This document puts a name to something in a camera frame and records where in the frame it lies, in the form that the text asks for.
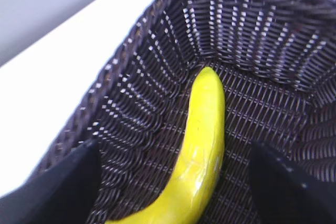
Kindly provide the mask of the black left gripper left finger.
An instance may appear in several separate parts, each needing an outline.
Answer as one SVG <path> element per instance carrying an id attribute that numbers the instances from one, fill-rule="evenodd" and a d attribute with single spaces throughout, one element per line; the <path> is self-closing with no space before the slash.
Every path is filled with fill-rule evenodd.
<path id="1" fill-rule="evenodd" d="M 1 198 L 1 223 L 86 223 L 101 181 L 98 142 L 87 140 L 64 160 Z"/>

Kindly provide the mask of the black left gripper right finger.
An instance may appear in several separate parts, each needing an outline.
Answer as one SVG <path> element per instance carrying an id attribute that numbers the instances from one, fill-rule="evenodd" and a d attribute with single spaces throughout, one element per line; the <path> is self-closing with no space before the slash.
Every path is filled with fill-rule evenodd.
<path id="1" fill-rule="evenodd" d="M 264 142 L 251 144 L 249 180 L 262 223 L 335 223 L 335 186 Z"/>

